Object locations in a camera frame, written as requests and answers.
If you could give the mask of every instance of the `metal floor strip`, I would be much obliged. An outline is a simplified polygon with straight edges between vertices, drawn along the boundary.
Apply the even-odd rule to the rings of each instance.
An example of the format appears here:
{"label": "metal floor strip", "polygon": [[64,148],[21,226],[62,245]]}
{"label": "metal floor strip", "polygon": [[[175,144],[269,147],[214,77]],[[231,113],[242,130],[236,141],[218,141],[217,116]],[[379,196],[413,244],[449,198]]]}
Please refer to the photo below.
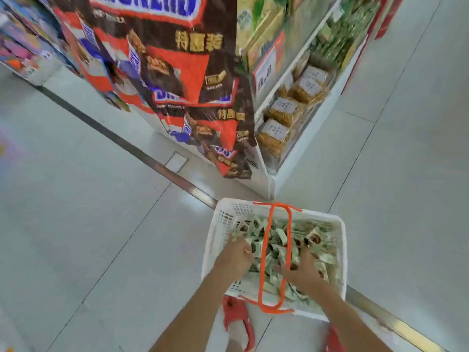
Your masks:
{"label": "metal floor strip", "polygon": [[[135,147],[132,143],[126,141],[119,135],[115,134],[113,131],[109,130],[108,128],[106,128],[84,112],[80,111],[75,106],[71,105],[69,102],[65,101],[54,92],[50,91],[47,88],[44,88],[43,86],[34,87],[38,91],[46,95],[48,98],[50,98],[50,100],[54,101],[57,105],[63,107],[65,110],[67,110],[77,118],[81,119],[87,125],[97,130],[102,135],[106,136],[118,146],[132,154],[135,158],[148,165],[150,168],[167,178],[169,181],[183,189],[188,194],[195,197],[197,200],[203,202],[205,205],[212,209],[215,209],[215,207],[217,206],[218,201],[208,195],[206,192],[197,188],[194,184],[187,181],[180,175],[174,173],[173,171],[170,171],[163,164],[150,157],[141,149]],[[446,349],[439,346],[437,343],[431,341],[429,338],[425,337],[420,332],[416,331],[415,329],[404,323],[402,320],[392,315],[387,310],[373,303],[366,296],[360,294],[358,291],[354,290],[350,286],[347,286],[346,301],[348,301],[356,308],[362,310],[366,314],[372,316],[379,322],[379,324],[385,326],[388,330],[393,331],[394,333],[396,333],[397,335],[399,335],[404,340],[411,343],[421,351],[448,352]]]}

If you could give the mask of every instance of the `white shelf edge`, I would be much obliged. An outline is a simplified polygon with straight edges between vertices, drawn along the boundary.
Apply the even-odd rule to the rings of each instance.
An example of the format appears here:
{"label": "white shelf edge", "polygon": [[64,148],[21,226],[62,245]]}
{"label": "white shelf edge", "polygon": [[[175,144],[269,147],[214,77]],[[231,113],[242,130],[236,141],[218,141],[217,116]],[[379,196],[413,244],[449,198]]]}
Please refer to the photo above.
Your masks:
{"label": "white shelf edge", "polygon": [[314,38],[316,37],[316,35],[319,33],[319,31],[324,27],[324,24],[326,23],[326,21],[329,19],[329,17],[331,17],[332,15],[332,12],[334,12],[337,7],[341,4],[341,1],[342,0],[336,0],[334,5],[332,5],[332,7],[329,9],[329,11],[326,13],[326,15],[324,16],[324,18],[322,19],[322,21],[319,23],[319,25],[316,27],[316,29],[314,30],[314,32],[309,36],[308,40],[306,41],[306,43],[303,45],[302,49],[300,49],[300,52],[298,52],[298,54],[296,54],[296,57],[295,59],[293,59],[292,63],[286,68],[285,72],[279,77],[277,83],[274,85],[274,87],[272,88],[272,90],[269,92],[269,94],[266,96],[266,98],[263,100],[263,102],[261,103],[261,105],[259,106],[259,108],[256,110],[256,112],[254,113],[254,118],[259,118],[259,116],[261,115],[261,112],[270,104],[270,100],[272,99],[273,95],[275,94],[275,92],[277,91],[277,89],[283,84],[283,82],[285,81],[285,78],[287,76],[288,73],[290,73],[292,70],[293,70],[293,67],[295,66],[296,62],[301,58],[301,56],[303,55],[303,53],[306,51],[306,49],[309,47],[309,45],[311,44],[311,42],[314,40]]}
{"label": "white shelf edge", "polygon": [[302,135],[297,140],[294,147],[285,158],[277,174],[272,175],[271,180],[273,182],[274,187],[271,190],[271,195],[273,196],[273,198],[275,198],[278,195],[279,190],[282,188],[284,183],[290,177],[290,174],[295,169],[296,165],[298,164],[298,161],[301,159],[301,157],[305,153],[307,147],[313,141],[313,138],[321,129],[322,124],[325,122],[327,117],[329,117],[329,114],[332,112],[335,104],[337,103],[337,100],[342,94],[343,89],[347,85],[347,81],[349,80],[352,70],[355,67],[355,64],[357,63],[360,53],[363,47],[365,47],[367,40],[368,40],[368,36],[363,40],[360,46],[356,49],[355,54],[350,60],[349,65],[347,65],[343,73],[339,76],[339,79],[332,87],[331,92],[329,93],[329,96],[321,104],[321,107],[318,109],[314,117],[306,126]]}

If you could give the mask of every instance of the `tiled floor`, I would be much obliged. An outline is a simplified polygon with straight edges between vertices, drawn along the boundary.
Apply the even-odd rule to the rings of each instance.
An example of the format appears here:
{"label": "tiled floor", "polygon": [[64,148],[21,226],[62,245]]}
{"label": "tiled floor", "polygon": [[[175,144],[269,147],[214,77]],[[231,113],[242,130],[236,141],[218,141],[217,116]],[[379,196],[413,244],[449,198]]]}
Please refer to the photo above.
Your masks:
{"label": "tiled floor", "polygon": [[[468,8],[405,0],[280,193],[332,207],[347,225],[349,284],[451,352],[469,343]],[[212,210],[5,76],[0,130],[19,155],[0,168],[1,306],[37,352],[146,352],[199,284]],[[189,158],[180,175],[214,198],[259,198],[67,71],[46,87],[161,163]],[[258,351],[323,350],[327,324],[250,313]],[[208,351],[224,350],[223,330],[218,314]]]}

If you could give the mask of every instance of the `red slipper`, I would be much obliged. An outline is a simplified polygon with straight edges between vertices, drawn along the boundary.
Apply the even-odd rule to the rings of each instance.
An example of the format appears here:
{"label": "red slipper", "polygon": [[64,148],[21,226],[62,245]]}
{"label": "red slipper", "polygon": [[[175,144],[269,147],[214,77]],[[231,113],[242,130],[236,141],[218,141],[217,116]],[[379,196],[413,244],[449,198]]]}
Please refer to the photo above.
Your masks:
{"label": "red slipper", "polygon": [[223,323],[225,324],[225,329],[228,331],[228,325],[233,321],[242,320],[244,326],[246,327],[246,332],[248,333],[248,346],[244,350],[249,352],[254,348],[255,337],[254,337],[254,328],[252,327],[251,320],[249,319],[248,308],[246,303],[243,300],[239,300],[235,297],[225,295],[222,300],[223,313],[225,318]]}

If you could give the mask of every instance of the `foot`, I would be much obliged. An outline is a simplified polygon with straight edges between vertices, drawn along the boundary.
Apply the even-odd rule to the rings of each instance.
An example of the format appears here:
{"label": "foot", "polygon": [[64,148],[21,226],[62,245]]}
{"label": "foot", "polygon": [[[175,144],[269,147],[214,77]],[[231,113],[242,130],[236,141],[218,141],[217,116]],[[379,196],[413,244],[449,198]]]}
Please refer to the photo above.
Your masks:
{"label": "foot", "polygon": [[255,337],[246,303],[225,295],[222,305],[225,329],[230,339],[236,341],[245,352],[251,351],[254,348]]}

